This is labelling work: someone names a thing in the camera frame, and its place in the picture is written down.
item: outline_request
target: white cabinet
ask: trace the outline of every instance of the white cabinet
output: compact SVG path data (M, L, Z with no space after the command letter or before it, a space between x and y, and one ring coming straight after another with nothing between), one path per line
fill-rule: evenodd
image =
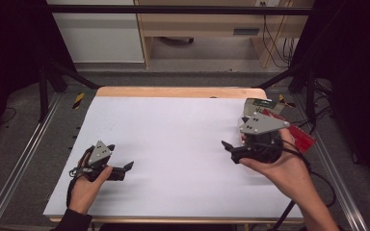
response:
M65 5L133 5L132 0L47 0ZM137 16L53 13L75 63L143 63Z

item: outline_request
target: hand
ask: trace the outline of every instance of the hand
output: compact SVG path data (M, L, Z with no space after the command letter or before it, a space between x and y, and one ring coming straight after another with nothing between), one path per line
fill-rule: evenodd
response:
M284 141L294 142L287 129L280 129L279 132ZM283 143L285 148L297 151L287 142ZM306 200L309 195L317 194L305 163L289 152L283 151L280 158L273 164L263 164L249 158L241 159L240 163L265 175L282 193L298 204Z
M71 192L68 209L86 215L100 191L101 186L109 178L112 171L112 167L106 167L93 182L90 182L84 174L80 176Z

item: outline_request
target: wooden edge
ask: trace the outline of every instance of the wooden edge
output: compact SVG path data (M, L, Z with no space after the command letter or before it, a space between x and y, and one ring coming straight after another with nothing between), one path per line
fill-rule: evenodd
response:
M246 88L166 88L166 87L103 87L96 97L186 97L186 98L261 98L262 89Z
M60 222L62 217L49 217L53 222ZM276 223L278 218L110 218L110 217L93 217L92 222L99 223L194 223L194 224L245 224L245 223ZM287 218L283 223L301 224L303 218Z

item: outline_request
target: white board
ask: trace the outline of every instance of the white board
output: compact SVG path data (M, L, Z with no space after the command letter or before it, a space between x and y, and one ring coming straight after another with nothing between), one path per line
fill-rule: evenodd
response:
M290 199L262 175L235 165L221 141L239 145L245 99L96 97L44 214L61 216L73 169L102 140L109 165L135 164L107 181L89 210L113 218L279 218ZM302 218L295 207L290 218Z

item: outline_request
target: gray floor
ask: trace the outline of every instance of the gray floor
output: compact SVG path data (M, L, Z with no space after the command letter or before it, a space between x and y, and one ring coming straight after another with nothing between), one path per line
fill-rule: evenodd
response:
M226 48L215 49L215 44L220 45L216 47ZM277 67L262 69L253 53L246 52L246 50L252 51L249 40L241 38L196 38L192 45L157 39L155 46L149 70L130 64L116 64L112 68L107 66L106 69L86 65L82 66L81 73L96 83L107 86L251 87L281 71ZM67 79L67 82L69 88L62 94L59 108L0 219L2 230L5 230L4 226L7 225L20 225L20 228L17 226L20 230L38 230L37 227L54 225L42 215L42 212L95 94L94 90L82 87L74 81ZM278 100L279 94L282 93L287 102L292 102L292 96L286 91L288 82L289 80L285 80L268 89L268 96ZM75 110L71 107L79 92L84 92L85 97L80 108ZM318 110L328 106L327 100L324 99L318 101L318 104L320 105ZM8 107L16 109L16 114L10 121L0 125L0 191L38 124L40 109L38 85L32 85L12 94ZM2 116L2 121L11 118L13 113L14 110L8 109ZM282 115L290 121L304 119L298 108L286 107ZM333 118L326 115L318 120L317 131L370 230L368 167L353 164L349 147L344 142ZM310 149L306 156L316 171L326 175L317 150ZM317 179L314 181L320 195L326 201L330 200L330 191L326 185ZM346 230L351 230L341 206L341 201L337 201L330 208L331 213L338 224ZM292 228L297 227L286 226L285 230Z

